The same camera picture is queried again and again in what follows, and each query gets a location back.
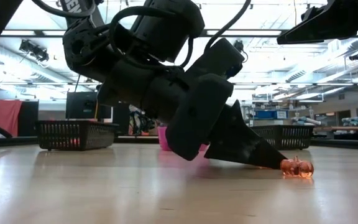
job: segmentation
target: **ceiling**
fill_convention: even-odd
[[[56,0],[44,0],[50,6],[56,7]],[[129,6],[141,6],[144,1],[128,0]],[[242,7],[244,0],[194,0],[199,5],[204,18],[206,29],[219,29]],[[320,7],[326,4],[324,0],[253,0],[252,7],[237,21],[232,29],[290,29],[295,24],[301,22],[301,14],[309,6]],[[99,10],[108,23],[113,16],[121,9],[126,8],[125,0],[105,0],[99,5]],[[121,21],[121,24],[130,28],[134,17],[128,17]],[[65,30],[67,28],[64,18],[51,15],[38,8],[31,0],[24,0],[14,17],[11,19],[6,29],[8,30]],[[45,63],[37,63],[34,58],[23,54],[19,46],[23,39],[31,41],[47,49],[50,60]],[[358,61],[350,61],[348,56],[358,53],[358,49],[350,49],[349,46],[358,44],[358,39],[333,40],[322,44],[298,44],[298,45],[278,45],[274,38],[236,38],[229,37],[228,41],[234,43],[241,39],[244,50],[248,55],[248,60],[244,64],[241,72],[230,81],[233,83],[316,83],[322,79],[326,82],[334,82],[348,75],[343,75],[335,79],[327,78],[339,72],[357,67]],[[193,56],[188,67],[201,56],[205,44],[209,38],[201,37],[195,40]],[[175,64],[184,61],[187,53],[187,46],[182,48]],[[20,37],[1,37],[0,55],[8,56],[12,63],[19,64],[22,69],[30,70],[33,78],[44,77],[39,82],[76,82],[78,74],[72,72],[66,65],[61,38],[20,38]],[[8,57],[0,58],[3,63]],[[358,77],[358,70],[353,71],[353,78]],[[86,77],[82,77],[80,82],[85,82]],[[16,88],[14,85],[6,85],[9,88]],[[36,86],[25,86],[37,90]],[[279,95],[284,93],[302,94],[310,88],[303,85],[236,85],[236,92],[233,97],[240,100],[252,100],[258,95]],[[94,90],[94,86],[82,86],[77,91]],[[65,94],[65,91],[73,91],[70,85],[61,85],[54,88],[57,93]]]

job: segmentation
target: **wire basket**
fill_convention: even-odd
[[[307,149],[313,136],[313,126],[270,125],[252,127],[277,150]]]
[[[65,151],[109,147],[117,127],[94,121],[38,121],[35,125],[41,149]]]

